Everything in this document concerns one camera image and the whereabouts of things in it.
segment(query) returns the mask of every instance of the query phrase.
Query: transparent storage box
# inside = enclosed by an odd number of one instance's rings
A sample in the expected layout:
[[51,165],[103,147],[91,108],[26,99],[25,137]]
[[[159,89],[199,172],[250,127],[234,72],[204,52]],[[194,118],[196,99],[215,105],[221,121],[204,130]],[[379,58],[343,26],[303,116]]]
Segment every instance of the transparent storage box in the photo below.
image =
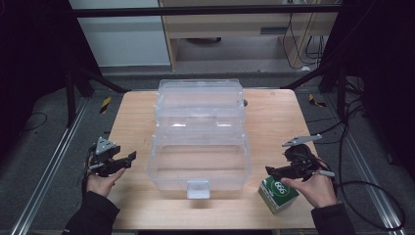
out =
[[252,172],[242,86],[231,80],[163,80],[147,173],[160,190],[241,190]]

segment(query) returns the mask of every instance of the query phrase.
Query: plastic latch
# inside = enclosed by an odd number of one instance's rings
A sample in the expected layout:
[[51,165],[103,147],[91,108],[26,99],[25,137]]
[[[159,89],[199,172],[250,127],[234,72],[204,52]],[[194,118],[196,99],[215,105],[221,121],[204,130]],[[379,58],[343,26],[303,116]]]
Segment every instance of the plastic latch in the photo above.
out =
[[209,199],[210,186],[207,180],[189,180],[187,181],[187,198],[188,199]]

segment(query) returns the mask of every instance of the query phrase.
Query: wall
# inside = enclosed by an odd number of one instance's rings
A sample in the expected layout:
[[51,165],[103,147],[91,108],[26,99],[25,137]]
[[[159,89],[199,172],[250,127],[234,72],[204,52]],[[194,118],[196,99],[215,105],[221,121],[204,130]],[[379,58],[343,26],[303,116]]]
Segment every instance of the wall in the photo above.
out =
[[[74,9],[158,7],[157,0],[69,0]],[[100,67],[169,66],[161,17],[78,19]]]

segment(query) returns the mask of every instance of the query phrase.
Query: table top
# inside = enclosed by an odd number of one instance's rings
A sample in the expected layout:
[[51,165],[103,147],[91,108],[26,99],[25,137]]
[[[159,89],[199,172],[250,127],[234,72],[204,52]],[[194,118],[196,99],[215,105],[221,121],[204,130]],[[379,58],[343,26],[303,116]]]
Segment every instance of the table top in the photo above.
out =
[[[132,168],[116,182],[109,199],[121,209],[114,229],[276,229],[313,228],[312,205],[299,195],[272,214],[258,191],[265,166],[286,166],[282,153],[294,136],[309,135],[292,90],[244,89],[248,101],[244,128],[250,140],[253,173],[241,191],[212,191],[210,199],[188,200],[183,191],[160,191],[146,173],[156,130],[157,91],[124,95],[110,140],[121,147],[115,158],[137,151]],[[314,146],[307,143],[315,154]]]

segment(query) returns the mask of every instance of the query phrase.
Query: green and white box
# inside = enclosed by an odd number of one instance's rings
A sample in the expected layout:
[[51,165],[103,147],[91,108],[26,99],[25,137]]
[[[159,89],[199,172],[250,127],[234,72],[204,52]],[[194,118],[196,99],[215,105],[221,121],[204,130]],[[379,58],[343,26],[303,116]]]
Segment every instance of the green and white box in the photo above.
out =
[[272,213],[291,204],[299,196],[296,189],[275,181],[272,176],[262,180],[258,192]]

